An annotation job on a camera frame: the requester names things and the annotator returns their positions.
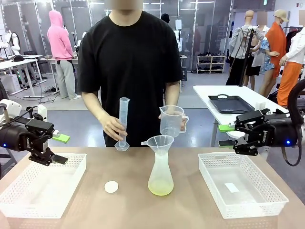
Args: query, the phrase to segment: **person in pink hoodie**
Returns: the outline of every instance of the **person in pink hoodie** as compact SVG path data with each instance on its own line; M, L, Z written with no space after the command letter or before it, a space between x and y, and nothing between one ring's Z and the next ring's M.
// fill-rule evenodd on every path
M61 97L70 100L81 98L75 93L75 77L72 64L73 51L67 31L63 28L62 16L56 10L49 12L51 26L48 30L48 39L51 45L53 58L56 62L57 81Z

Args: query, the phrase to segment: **plastic pitcher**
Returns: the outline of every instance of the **plastic pitcher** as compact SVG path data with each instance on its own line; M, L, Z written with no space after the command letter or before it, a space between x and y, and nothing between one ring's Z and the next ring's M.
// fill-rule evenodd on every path
M142 145L148 145L155 152L155 163L148 180L148 189L157 196L165 196L173 190L173 178L168 165L168 150L174 138L168 135L151 137Z
M180 133L186 132L186 123L189 121L189 117L184 115L184 110L181 107L174 105L162 106L160 111L160 133L162 135L177 137ZM181 123L184 118L186 119L185 130L181 131Z

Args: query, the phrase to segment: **white storage tray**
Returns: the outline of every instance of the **white storage tray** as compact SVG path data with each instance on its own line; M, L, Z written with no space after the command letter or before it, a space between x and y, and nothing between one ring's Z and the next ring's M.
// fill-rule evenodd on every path
M86 154L59 154L65 165L31 162L0 195L6 217L60 219L86 170Z
M248 156L199 154L199 170L224 219L277 216L289 200Z

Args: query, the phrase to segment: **orange outfit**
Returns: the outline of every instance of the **orange outfit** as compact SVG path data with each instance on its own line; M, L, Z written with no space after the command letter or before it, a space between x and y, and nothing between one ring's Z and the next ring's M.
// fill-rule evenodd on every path
M265 36L268 39L270 51L279 52L279 56L272 56L271 63L274 64L273 77L278 77L281 67L279 66L280 60L286 55L286 36L280 25L273 22L271 28Z
M287 106L290 91L296 85L301 73L302 65L295 62L287 62L282 75L281 85L277 93L277 103Z

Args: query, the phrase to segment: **shoe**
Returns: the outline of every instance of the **shoe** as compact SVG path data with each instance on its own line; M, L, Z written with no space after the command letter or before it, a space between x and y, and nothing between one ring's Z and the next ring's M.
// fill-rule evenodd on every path
M80 99L80 98L81 98L81 96L80 96L80 95L78 95L78 96L76 96L75 98L70 99L70 100L75 100L75 99Z

